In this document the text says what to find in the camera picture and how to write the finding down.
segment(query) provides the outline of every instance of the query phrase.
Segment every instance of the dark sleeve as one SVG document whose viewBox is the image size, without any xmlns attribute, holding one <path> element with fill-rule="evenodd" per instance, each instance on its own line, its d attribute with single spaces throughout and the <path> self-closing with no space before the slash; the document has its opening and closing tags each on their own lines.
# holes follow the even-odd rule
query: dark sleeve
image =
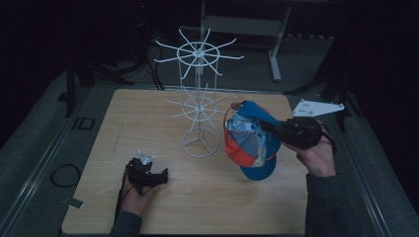
<svg viewBox="0 0 419 237">
<path fill-rule="evenodd" d="M 137 237 L 141 229 L 142 218 L 136 214 L 122 211 L 112 227 L 112 237 Z"/>
<path fill-rule="evenodd" d="M 305 236 L 360 236 L 361 225 L 349 205 L 344 176 L 307 175 Z"/>
</svg>

